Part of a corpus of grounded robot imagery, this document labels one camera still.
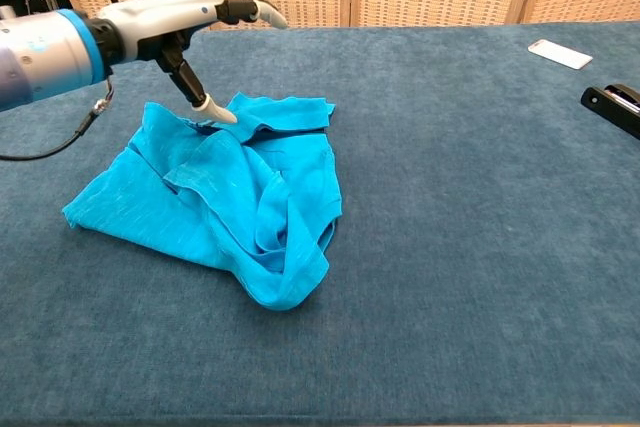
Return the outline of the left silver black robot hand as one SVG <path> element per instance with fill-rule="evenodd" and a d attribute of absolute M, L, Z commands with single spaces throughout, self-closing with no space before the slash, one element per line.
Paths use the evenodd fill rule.
<path fill-rule="evenodd" d="M 183 52 L 195 32 L 215 23 L 257 21 L 278 29 L 288 27 L 285 16 L 266 0 L 127 0 L 104 7 L 86 24 L 106 72 L 117 64 L 154 61 L 194 111 L 233 124 L 236 116 L 205 91 Z"/>

